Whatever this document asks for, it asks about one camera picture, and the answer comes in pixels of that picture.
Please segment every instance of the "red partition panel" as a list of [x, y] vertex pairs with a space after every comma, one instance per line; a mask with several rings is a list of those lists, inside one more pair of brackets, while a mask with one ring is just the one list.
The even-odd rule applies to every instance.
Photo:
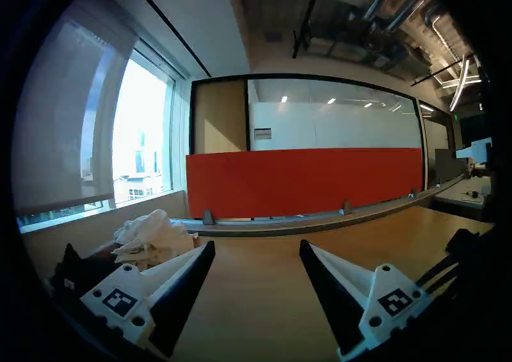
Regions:
[[190, 214], [293, 216], [422, 190], [420, 148], [270, 150], [187, 156]]

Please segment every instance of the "desk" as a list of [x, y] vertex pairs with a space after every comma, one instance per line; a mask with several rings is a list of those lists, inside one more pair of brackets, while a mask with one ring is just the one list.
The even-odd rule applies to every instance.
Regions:
[[[434, 197], [432, 209], [456, 214], [457, 216], [481, 220], [482, 209], [484, 206], [484, 196], [490, 193], [490, 177], [471, 177], [464, 179], [452, 187], [440, 192]], [[472, 191], [477, 191], [479, 196], [476, 198], [467, 195]]]
[[307, 239], [369, 270], [385, 262], [412, 280], [444, 256], [454, 232], [488, 223], [411, 207], [336, 230], [208, 238], [216, 257], [176, 344], [181, 361], [338, 361], [337, 344], [299, 257]]
[[[464, 179], [453, 185], [452, 187], [440, 192], [435, 196], [438, 201], [446, 203], [455, 203], [457, 205], [470, 207], [472, 209], [482, 209], [484, 204], [484, 195], [490, 193], [491, 190], [491, 177], [471, 177]], [[477, 191], [479, 196], [477, 198], [466, 195], [466, 192], [471, 194], [472, 191]]]

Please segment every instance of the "wall sign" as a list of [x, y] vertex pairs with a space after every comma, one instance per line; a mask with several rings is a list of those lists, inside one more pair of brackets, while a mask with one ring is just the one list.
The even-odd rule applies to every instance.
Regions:
[[272, 130], [269, 127], [266, 129], [254, 129], [254, 139], [272, 139]]

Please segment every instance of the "white plastic bag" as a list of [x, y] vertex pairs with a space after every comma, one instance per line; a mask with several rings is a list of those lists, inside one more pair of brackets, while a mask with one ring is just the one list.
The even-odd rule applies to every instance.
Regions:
[[116, 262], [148, 260], [159, 264], [194, 248], [185, 226], [172, 224], [161, 209], [134, 221], [126, 221], [114, 233], [114, 239], [123, 245], [112, 251], [117, 255]]

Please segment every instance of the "roller shade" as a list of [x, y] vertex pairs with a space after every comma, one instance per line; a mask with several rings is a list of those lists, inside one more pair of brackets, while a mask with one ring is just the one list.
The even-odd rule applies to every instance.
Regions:
[[136, 39], [106, 0], [77, 0], [52, 28], [13, 130], [18, 215], [113, 198], [113, 120]]

